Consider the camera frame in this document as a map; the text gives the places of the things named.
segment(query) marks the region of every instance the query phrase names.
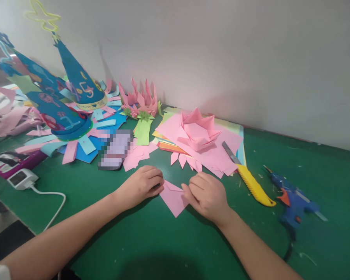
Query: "cable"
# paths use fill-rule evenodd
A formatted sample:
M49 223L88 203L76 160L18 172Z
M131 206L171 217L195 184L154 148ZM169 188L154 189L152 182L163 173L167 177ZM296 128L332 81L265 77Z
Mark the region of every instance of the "cable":
M46 231L49 226L53 223L54 219L56 218L56 216L58 215L58 213L61 211L63 205L65 204L65 201L66 201L66 195L64 195L63 193L60 193L60 192L41 192L41 191L38 191L33 185L30 187L33 189L34 192L38 193L38 194L58 194L60 196L63 197L63 201L61 203L61 206L59 207L59 209L57 210L56 214L53 216L52 220L49 222L49 224L45 227L45 229L43 231Z
M0 143L3 142L4 140L7 140L10 137L10 135L5 136L3 139L0 140Z

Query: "paper flower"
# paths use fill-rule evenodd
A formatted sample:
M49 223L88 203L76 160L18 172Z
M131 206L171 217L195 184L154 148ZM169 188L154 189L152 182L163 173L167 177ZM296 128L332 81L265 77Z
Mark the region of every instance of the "paper flower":
M214 144L220 130L214 130L214 116L203 118L198 108L189 115L181 112L178 141L199 152Z
M134 119L137 118L140 112L146 112L149 115L155 117L158 112L158 108L160 107L157 101L156 86L155 85L153 86L153 97L152 97L151 90L148 85L148 80L145 80L145 91L146 91L145 93L140 93L137 90L137 84L135 83L132 77L131 77L131 84L133 86L134 92L133 94L128 93L128 96L124 93L122 85L120 83L118 84L119 92L121 94L122 101L123 101L121 108L124 110L124 113L130 110L130 112L126 114L130 115ZM135 104L131 103L132 101L134 101L134 103L138 103L139 107L137 108Z

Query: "white wall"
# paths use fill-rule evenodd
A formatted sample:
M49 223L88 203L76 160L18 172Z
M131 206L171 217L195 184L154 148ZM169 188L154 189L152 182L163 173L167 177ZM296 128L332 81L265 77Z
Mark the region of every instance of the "white wall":
M350 0L43 0L90 75L157 85L173 106L350 150ZM57 49L0 0L0 30L63 75Z

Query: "person's right hand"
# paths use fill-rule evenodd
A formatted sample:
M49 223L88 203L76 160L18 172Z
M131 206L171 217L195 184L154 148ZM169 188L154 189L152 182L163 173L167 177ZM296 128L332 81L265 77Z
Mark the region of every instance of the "person's right hand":
M226 190L219 180L199 172L189 180L189 186L182 184L182 188L189 204L202 216L217 226L229 222L232 209L228 206Z

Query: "white power cord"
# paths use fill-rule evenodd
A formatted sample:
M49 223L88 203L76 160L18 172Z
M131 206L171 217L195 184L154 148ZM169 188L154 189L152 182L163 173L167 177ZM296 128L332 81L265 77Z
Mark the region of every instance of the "white power cord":
M63 197L63 201L61 203L61 206L59 207L59 209L57 210L56 214L53 216L52 220L49 222L49 224L45 227L45 229L43 231L46 231L49 226L53 223L54 219L57 217L58 213L61 211L63 205L65 204L65 201L66 201L66 195L64 195L63 193L61 192L41 192L39 191L37 188L34 187L34 185L32 185L30 188L33 189L34 192L38 193L38 194L58 194L60 196Z

